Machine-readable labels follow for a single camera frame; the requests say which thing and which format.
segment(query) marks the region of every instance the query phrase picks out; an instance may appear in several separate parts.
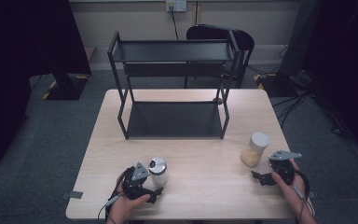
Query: electrical outlet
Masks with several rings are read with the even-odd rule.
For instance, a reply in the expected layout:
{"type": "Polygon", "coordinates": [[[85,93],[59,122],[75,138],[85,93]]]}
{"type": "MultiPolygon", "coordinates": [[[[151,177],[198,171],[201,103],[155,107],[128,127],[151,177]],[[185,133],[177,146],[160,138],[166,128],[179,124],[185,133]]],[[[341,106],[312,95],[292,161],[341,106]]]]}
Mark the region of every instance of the electrical outlet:
{"type": "Polygon", "coordinates": [[[165,6],[167,11],[171,11],[170,7],[172,7],[173,11],[187,11],[187,1],[186,0],[169,0],[165,1],[165,6]]]}
{"type": "Polygon", "coordinates": [[[186,10],[187,10],[187,1],[176,0],[176,11],[186,11],[186,10]]]}

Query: silver jar lid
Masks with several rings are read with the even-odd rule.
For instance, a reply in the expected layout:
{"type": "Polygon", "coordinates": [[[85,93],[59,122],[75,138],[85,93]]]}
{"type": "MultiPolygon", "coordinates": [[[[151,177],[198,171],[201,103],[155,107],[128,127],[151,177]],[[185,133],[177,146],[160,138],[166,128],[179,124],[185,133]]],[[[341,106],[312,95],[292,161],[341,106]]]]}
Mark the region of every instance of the silver jar lid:
{"type": "Polygon", "coordinates": [[[155,157],[149,163],[149,171],[152,175],[162,175],[166,170],[167,163],[161,157],[155,157]]]}
{"type": "Polygon", "coordinates": [[[252,149],[263,152],[269,145],[269,137],[261,132],[253,133],[249,145],[252,149]]]}

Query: glass jar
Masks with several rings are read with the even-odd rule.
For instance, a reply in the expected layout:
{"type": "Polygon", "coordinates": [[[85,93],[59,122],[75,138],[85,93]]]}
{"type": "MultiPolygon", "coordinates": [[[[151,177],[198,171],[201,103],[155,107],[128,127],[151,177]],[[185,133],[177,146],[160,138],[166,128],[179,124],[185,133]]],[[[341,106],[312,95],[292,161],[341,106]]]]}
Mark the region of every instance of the glass jar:
{"type": "Polygon", "coordinates": [[[260,162],[264,149],[269,145],[269,137],[264,133],[253,133],[248,146],[241,154],[242,161],[250,167],[260,162]]]}
{"type": "Polygon", "coordinates": [[[168,183],[167,163],[160,157],[153,158],[149,164],[153,184],[162,188],[168,183]]]}

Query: black curtain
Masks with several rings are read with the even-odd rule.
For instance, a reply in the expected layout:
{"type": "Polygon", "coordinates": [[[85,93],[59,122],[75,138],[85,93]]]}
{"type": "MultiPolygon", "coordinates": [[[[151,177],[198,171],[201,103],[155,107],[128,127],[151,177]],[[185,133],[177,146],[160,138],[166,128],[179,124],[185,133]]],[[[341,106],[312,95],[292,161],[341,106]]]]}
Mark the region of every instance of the black curtain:
{"type": "Polygon", "coordinates": [[[295,27],[278,72],[279,75],[289,76],[293,81],[296,81],[312,36],[321,2],[322,0],[301,1],[295,27]]]}
{"type": "Polygon", "coordinates": [[[19,129],[31,76],[90,75],[68,1],[0,1],[0,159],[19,129]]]}
{"type": "Polygon", "coordinates": [[[303,67],[358,139],[358,0],[323,1],[303,67]]]}

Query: shelf tier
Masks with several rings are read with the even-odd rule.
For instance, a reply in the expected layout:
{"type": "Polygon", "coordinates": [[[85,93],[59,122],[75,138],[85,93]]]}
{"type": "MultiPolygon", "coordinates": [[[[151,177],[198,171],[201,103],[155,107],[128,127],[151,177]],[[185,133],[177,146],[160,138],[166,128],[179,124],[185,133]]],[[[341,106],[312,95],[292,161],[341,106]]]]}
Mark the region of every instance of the shelf tier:
{"type": "Polygon", "coordinates": [[[134,102],[129,138],[221,138],[216,102],[134,102]]]}
{"type": "Polygon", "coordinates": [[[114,54],[116,63],[127,62],[229,62],[234,55],[229,40],[119,40],[114,54]]]}
{"type": "Polygon", "coordinates": [[[126,63],[128,77],[220,77],[223,63],[126,63]]]}

